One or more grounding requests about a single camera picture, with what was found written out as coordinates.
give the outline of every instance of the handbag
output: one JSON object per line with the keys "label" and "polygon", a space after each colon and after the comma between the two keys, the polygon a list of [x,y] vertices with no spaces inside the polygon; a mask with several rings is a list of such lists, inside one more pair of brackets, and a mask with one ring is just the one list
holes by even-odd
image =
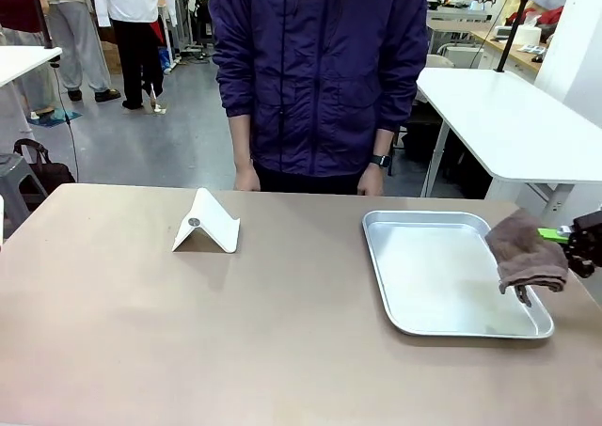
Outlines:
{"label": "handbag", "polygon": [[[39,142],[33,139],[19,139],[15,142],[13,152],[23,156],[22,146],[36,151],[36,162],[29,166],[48,194],[51,194],[63,183],[75,183],[69,168],[62,163],[50,161],[48,150]],[[28,179],[25,179],[21,185],[21,193],[24,195],[25,203],[30,212],[36,210],[41,204],[40,196],[35,196],[39,193],[38,189]]]}

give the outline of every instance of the gray stool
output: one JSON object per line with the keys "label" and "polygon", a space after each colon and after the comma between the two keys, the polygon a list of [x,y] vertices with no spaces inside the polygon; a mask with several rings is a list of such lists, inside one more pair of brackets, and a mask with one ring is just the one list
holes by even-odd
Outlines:
{"label": "gray stool", "polygon": [[4,198],[10,224],[16,229],[29,217],[29,209],[19,187],[29,178],[42,198],[47,198],[46,190],[33,173],[23,156],[13,153],[0,153],[0,196]]}

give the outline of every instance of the brown cloth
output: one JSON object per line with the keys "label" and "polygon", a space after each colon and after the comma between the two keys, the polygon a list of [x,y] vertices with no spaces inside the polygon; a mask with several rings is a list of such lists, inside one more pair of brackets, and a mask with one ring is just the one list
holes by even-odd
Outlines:
{"label": "brown cloth", "polygon": [[498,262],[499,290],[514,287],[523,304],[531,306],[528,285],[561,292],[568,278],[568,261],[556,243],[544,240],[539,221],[518,210],[491,230],[485,240]]}

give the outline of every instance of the silver baking tray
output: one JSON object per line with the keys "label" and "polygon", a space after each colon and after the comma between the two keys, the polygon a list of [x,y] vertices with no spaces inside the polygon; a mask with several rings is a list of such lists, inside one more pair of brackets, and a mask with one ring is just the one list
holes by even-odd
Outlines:
{"label": "silver baking tray", "polygon": [[527,308],[500,294],[496,260],[479,216],[455,212],[371,212],[368,248],[391,322],[406,334],[546,339],[554,323],[531,288]]}

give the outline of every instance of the black pants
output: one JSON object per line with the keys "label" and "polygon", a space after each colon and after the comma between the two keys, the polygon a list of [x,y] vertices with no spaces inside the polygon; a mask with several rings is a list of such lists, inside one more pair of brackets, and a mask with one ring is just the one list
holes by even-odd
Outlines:
{"label": "black pants", "polygon": [[263,192],[356,195],[361,172],[334,177],[285,174],[255,164]]}
{"label": "black pants", "polygon": [[127,102],[130,105],[142,104],[141,89],[150,95],[151,85],[158,97],[163,92],[163,70],[159,59],[159,39],[154,34],[151,24],[114,20],[113,28],[119,48],[123,90]]}

